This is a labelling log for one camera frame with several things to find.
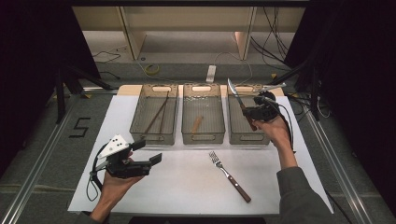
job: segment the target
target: gray sleeve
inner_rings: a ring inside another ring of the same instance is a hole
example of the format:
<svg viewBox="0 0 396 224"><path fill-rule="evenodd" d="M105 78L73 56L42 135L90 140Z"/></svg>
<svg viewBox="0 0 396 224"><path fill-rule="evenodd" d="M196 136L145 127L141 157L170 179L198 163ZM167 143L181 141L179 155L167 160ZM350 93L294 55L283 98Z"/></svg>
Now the gray sleeve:
<svg viewBox="0 0 396 224"><path fill-rule="evenodd" d="M328 206L311 189L300 167L290 167L276 175L280 191L280 223L334 223Z"/></svg>
<svg viewBox="0 0 396 224"><path fill-rule="evenodd" d="M80 212L75 221L75 224L100 224L100 222L97 222L92 218L90 218L90 216L87 213Z"/></svg>

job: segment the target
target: floor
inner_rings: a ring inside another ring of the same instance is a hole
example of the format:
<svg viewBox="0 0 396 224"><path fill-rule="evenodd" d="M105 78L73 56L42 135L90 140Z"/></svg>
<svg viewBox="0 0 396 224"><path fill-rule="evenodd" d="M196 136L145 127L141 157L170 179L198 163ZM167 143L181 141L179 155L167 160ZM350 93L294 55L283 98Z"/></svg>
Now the floor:
<svg viewBox="0 0 396 224"><path fill-rule="evenodd" d="M207 68L210 64L217 66L215 82L225 84L226 77L232 77L239 82L270 81L272 74L281 76L288 70L277 60L262 58L262 55L252 46L246 61L240 61L237 56L237 46L233 33L148 33L145 45L137 61L132 61L125 48L123 34L120 32L85 32L92 55L101 72L102 80L119 86L122 84L142 84L155 81L174 82L183 80L205 81ZM254 33L253 37L262 44L268 34ZM290 44L293 34L282 34L286 46ZM266 46L277 57L279 54L276 41L272 38ZM147 64L158 64L160 73L156 76L145 76L142 67ZM292 87L295 77L287 81L285 93L294 93ZM81 83L86 88L97 88L88 81ZM67 212L80 174L90 155L96 135L100 130L106 109L115 92L90 91L84 97L68 95L66 103L68 116L64 125L56 125L57 105L54 98L49 99L42 116L35 126L35 131L26 139L26 147L9 166L0 180L0 214L2 218L15 203L21 188L29 183L29 178L36 174L30 192L20 205L21 213L17 214L18 223L70 223L76 218L75 214ZM370 178L362 169L359 159L354 157L353 151L345 139L337 117L332 113L328 118L329 109L325 102L320 122L313 122L310 113L304 111L299 103L290 100L293 112L299 120L300 129L316 165L323 187L340 205L352 223L396 223L395 217L378 194ZM83 138L72 138L79 134L74 129L79 118L84 119L79 125L89 127ZM318 140L315 127L322 127L328 138L328 143ZM55 145L49 145L50 139ZM339 164L334 168L328 151L333 151ZM346 192L345 185L340 182L337 172L344 172L350 183L352 199L360 199L365 214L360 214L350 201L350 192ZM336 223L348 223L346 216L334 204ZM114 214L111 223L128 223L130 217ZM278 223L278 217L266 217L267 223Z"/></svg>

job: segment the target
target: black tape marking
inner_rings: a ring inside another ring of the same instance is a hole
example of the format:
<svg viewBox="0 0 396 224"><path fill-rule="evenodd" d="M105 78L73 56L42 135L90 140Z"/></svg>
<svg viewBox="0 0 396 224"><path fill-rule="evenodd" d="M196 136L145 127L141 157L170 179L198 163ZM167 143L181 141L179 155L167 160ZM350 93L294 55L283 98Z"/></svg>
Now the black tape marking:
<svg viewBox="0 0 396 224"><path fill-rule="evenodd" d="M78 118L78 120L76 122L76 125L74 127L74 130L84 130L84 133L81 134L81 135L69 135L69 138L80 138L80 137L84 137L85 136L85 133L87 132L88 127L78 127L78 123L82 119L91 119L91 118Z"/></svg>

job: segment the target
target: knife blade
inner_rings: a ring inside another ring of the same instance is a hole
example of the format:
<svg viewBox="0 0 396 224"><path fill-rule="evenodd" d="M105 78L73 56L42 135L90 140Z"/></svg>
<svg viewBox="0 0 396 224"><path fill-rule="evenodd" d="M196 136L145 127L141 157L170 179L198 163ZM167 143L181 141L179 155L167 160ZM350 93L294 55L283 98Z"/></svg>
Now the knife blade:
<svg viewBox="0 0 396 224"><path fill-rule="evenodd" d="M236 100L238 101L239 105L241 106L241 109L246 109L244 103L242 102L241 97L238 94L238 91L236 90L235 85L231 82L231 80L228 78L228 86L230 87L231 91L233 92L233 96L235 96ZM251 130L256 131L257 127L253 125L253 120L251 119L250 116L245 115L245 118L247 118L247 122L250 125Z"/></svg>

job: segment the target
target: white tabletop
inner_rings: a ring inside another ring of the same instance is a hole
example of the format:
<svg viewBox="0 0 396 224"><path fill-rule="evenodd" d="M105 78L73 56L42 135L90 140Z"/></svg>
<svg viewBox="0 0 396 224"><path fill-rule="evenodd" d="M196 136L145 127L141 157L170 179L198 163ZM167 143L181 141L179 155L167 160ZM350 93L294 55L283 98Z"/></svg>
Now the white tabletop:
<svg viewBox="0 0 396 224"><path fill-rule="evenodd" d="M100 147L115 134L133 142L129 133L138 96L114 96L105 120L93 146L85 170L78 183L69 212L91 211L97 200L90 202L86 188L93 158ZM226 98L222 98L223 108ZM312 187L332 211L329 200L318 178L318 173L306 148L303 136L293 115L287 97L276 97L285 106L291 118L294 133L294 150L299 166ZM139 216L265 216L279 213L279 189L276 172L280 165L276 148L268 146L233 146L229 143L228 127L221 145L186 146L181 135L181 110L178 104L176 142L173 146L146 146L137 150L133 159L146 161L163 154L163 161L153 166L150 175L132 186L112 212ZM228 120L226 109L224 119ZM227 171L251 197L246 203L223 172L214 166L209 151L215 150ZM103 180L104 172L99 179ZM95 190L88 189L91 197Z"/></svg>

